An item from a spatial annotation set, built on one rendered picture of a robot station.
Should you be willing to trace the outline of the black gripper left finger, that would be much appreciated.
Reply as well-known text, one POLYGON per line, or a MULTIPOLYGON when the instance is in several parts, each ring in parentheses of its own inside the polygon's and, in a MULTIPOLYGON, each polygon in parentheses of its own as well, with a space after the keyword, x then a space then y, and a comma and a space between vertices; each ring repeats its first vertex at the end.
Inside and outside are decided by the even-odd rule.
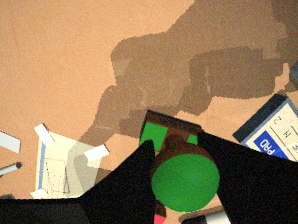
POLYGON ((145 140, 109 176, 77 198, 1 198, 0 224, 154 224, 154 160, 153 140, 145 140))

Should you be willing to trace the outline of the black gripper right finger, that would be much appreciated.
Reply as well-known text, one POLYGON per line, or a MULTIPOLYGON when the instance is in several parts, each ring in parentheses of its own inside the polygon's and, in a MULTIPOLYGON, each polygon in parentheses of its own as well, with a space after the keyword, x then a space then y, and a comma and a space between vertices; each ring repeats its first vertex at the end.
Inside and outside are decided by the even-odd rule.
POLYGON ((213 156, 218 200, 230 224, 298 224, 298 163, 197 132, 213 156))

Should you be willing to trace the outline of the grey flat bar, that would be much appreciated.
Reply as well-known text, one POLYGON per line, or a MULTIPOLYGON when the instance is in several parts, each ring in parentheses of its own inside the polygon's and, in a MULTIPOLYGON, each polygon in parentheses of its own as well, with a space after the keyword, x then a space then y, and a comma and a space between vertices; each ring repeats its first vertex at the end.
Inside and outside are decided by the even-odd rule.
POLYGON ((19 153, 20 155, 20 144, 21 140, 17 139, 17 137, 13 137, 8 135, 3 131, 0 131, 0 145, 5 149, 9 149, 9 151, 19 153))

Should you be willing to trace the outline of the red hand stamp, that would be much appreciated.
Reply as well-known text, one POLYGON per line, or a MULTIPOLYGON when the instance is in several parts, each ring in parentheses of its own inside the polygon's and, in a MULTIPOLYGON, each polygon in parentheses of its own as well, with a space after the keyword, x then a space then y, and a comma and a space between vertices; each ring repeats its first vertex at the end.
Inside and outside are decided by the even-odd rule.
POLYGON ((160 200, 156 198, 156 216, 154 216, 154 224, 162 224, 166 220, 166 209, 160 200))

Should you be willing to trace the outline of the white marker pen with black cap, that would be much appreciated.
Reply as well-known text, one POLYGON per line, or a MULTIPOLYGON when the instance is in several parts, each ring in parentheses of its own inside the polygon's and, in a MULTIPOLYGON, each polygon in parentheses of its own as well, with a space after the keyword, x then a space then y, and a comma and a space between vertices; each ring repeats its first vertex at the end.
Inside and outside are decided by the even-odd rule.
POLYGON ((225 210, 209 214, 201 214, 201 216, 185 218, 181 224, 230 224, 229 218, 226 217, 225 210))

